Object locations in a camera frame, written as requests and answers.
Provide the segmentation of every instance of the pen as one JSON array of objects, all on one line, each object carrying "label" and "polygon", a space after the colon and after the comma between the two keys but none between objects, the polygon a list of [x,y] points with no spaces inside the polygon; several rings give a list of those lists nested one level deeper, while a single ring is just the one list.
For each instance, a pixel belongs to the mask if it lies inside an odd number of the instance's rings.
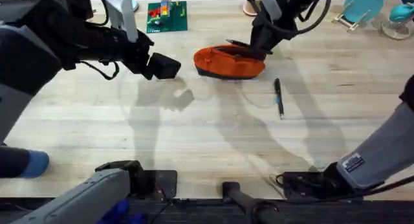
[{"label": "pen", "polygon": [[278,104],[278,107],[279,107],[279,116],[280,116],[280,119],[282,119],[285,112],[283,110],[282,92],[280,88],[279,78],[276,78],[274,80],[274,90],[276,92],[276,103]]}]

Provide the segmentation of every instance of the cable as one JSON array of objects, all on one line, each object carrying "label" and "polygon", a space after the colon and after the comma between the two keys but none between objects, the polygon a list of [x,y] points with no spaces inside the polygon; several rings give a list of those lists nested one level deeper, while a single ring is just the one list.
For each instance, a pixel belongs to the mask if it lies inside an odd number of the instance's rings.
[{"label": "cable", "polygon": [[314,0],[313,1],[313,4],[310,6],[305,18],[302,17],[302,14],[299,14],[298,17],[299,17],[299,19],[302,23],[309,20],[309,18],[311,17],[311,15],[312,15],[313,11],[315,10],[315,7],[318,3],[319,3],[319,0]]},{"label": "cable", "polygon": [[105,21],[103,23],[87,22],[88,24],[90,24],[92,26],[103,27],[109,22],[109,11],[108,11],[108,6],[107,6],[107,3],[106,3],[106,0],[101,0],[101,1],[102,1],[102,4],[103,4],[103,8],[105,9]]},{"label": "cable", "polygon": [[161,193],[162,194],[162,200],[167,200],[167,195],[166,195],[164,189],[162,189],[162,187],[157,182],[155,182],[154,185],[155,185],[155,190],[158,193]]},{"label": "cable", "polygon": [[[280,183],[278,181],[278,179],[281,176],[282,175],[276,176],[276,180],[273,179],[273,178],[271,178],[272,182],[274,182],[276,185],[278,185],[282,189],[291,190],[290,188],[287,188],[286,186],[284,186],[282,183]],[[412,183],[412,182],[414,182],[414,175],[409,176],[409,177],[404,178],[404,179],[401,179],[401,180],[399,180],[397,182],[394,182],[394,183],[391,183],[391,184],[388,184],[388,185],[381,186],[379,188],[375,188],[375,189],[368,190],[368,191],[356,192],[354,194],[350,194],[350,195],[346,195],[346,196],[330,197],[330,198],[320,199],[320,200],[316,200],[316,201],[282,200],[281,202],[294,203],[294,204],[314,204],[314,203],[335,202],[335,201],[344,200],[344,199],[353,199],[353,198],[358,198],[358,197],[364,197],[364,196],[370,196],[370,195],[374,195],[374,194],[379,194],[379,193],[382,193],[382,192],[386,192],[386,191],[392,190],[394,188],[398,188],[400,186],[404,186],[404,185],[409,184],[409,183]]]},{"label": "cable", "polygon": [[113,62],[114,64],[115,64],[115,71],[114,71],[114,73],[112,74],[112,76],[108,76],[108,75],[106,75],[104,72],[102,72],[101,70],[99,70],[98,68],[96,68],[95,66],[93,66],[93,65],[91,65],[90,63],[88,63],[88,62],[85,62],[85,61],[80,61],[79,63],[82,63],[82,64],[86,64],[87,66],[89,66],[90,68],[92,68],[92,69],[94,69],[94,70],[96,70],[96,71],[98,71],[98,73],[100,73],[106,80],[108,80],[108,81],[110,81],[110,80],[112,80],[112,79],[114,79],[117,75],[118,75],[118,73],[119,73],[119,65],[118,65],[118,63],[116,63],[116,62]]},{"label": "cable", "polygon": [[[274,183],[275,185],[277,185],[278,187],[280,187],[280,188],[282,188],[282,189],[285,189],[285,190],[291,190],[290,188],[288,188],[288,187],[286,187],[283,183],[280,183],[280,178],[283,176],[283,175],[277,175],[275,178],[272,178],[272,176],[273,175],[270,175],[269,176],[269,179],[270,179],[270,181],[272,181],[272,183]],[[301,183],[301,184],[303,184],[303,185],[305,185],[305,186],[309,186],[309,187],[312,187],[312,188],[316,188],[316,189],[318,189],[318,188],[322,188],[322,185],[318,185],[318,184],[316,184],[316,183],[312,183],[312,182],[309,182],[309,181],[306,181],[306,180],[304,180],[304,179],[298,179],[298,180],[296,180],[298,183]]]},{"label": "cable", "polygon": [[20,205],[14,204],[14,203],[9,203],[9,202],[5,202],[5,203],[0,203],[0,205],[11,205],[13,207],[16,207],[17,209],[20,209],[21,211],[33,211],[32,209],[29,208],[23,208]]},{"label": "cable", "polygon": [[314,28],[316,28],[322,22],[322,20],[325,18],[325,16],[327,15],[327,13],[329,11],[329,8],[331,7],[331,1],[332,0],[326,0],[325,7],[323,8],[321,16],[311,26],[309,26],[305,29],[302,29],[302,30],[292,31],[292,30],[282,29],[280,27],[277,27],[277,26],[273,25],[273,23],[270,22],[265,16],[262,16],[260,14],[260,9],[256,5],[256,2],[254,0],[248,0],[248,2],[253,6],[254,11],[257,13],[257,16],[259,16],[261,18],[261,20],[266,25],[266,27],[269,27],[269,28],[273,29],[274,31],[276,31],[278,33],[293,34],[293,35],[304,34],[306,32],[309,32],[309,31],[313,30]]},{"label": "cable", "polygon": [[166,205],[164,205],[160,211],[157,212],[157,214],[155,214],[154,218],[149,222],[149,224],[154,224],[155,221],[157,220],[157,218],[161,215],[161,213],[167,209],[170,205],[173,204],[173,200],[168,201],[168,203]]}]

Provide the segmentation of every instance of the wooden tabletop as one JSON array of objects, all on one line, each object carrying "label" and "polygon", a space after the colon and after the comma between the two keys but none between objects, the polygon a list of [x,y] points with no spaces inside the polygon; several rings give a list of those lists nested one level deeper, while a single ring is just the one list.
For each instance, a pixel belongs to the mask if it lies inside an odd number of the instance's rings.
[{"label": "wooden tabletop", "polygon": [[[153,1],[139,0],[142,31]],[[399,0],[387,0],[372,23],[352,34],[331,23],[343,2],[333,1],[317,29],[275,47],[266,71],[249,81],[200,77],[193,64],[203,47],[249,42],[253,18],[243,14],[244,0],[188,0],[188,31],[149,34],[153,52],[182,63],[174,80],[147,81],[124,66],[111,82],[84,65],[60,72],[6,140],[46,151],[50,168],[37,179],[1,180],[0,196],[58,196],[105,162],[137,159],[146,169],[178,171],[178,197],[219,197],[223,181],[238,181],[251,196],[281,198],[267,183],[270,174],[323,170],[354,150],[392,113],[414,71],[414,39],[393,41],[374,27]],[[101,21],[102,5],[93,7]],[[275,77],[284,120],[274,103]],[[414,186],[374,198],[414,199]]]}]

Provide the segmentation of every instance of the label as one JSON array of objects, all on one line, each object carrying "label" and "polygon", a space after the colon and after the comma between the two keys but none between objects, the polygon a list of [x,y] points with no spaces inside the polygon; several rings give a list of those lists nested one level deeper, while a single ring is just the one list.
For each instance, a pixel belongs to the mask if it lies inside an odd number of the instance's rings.
[{"label": "label", "polygon": [[359,153],[354,153],[350,158],[342,163],[342,166],[347,170],[348,173],[353,172],[355,169],[365,163],[364,159]]}]

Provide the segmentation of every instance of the orange pouch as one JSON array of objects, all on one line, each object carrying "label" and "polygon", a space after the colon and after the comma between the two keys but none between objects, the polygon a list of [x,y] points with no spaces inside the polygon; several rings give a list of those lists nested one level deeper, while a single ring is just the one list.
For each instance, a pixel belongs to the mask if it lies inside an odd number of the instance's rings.
[{"label": "orange pouch", "polygon": [[194,55],[201,76],[221,79],[251,79],[265,69],[262,60],[251,58],[249,52],[237,45],[219,45],[201,49]]}]

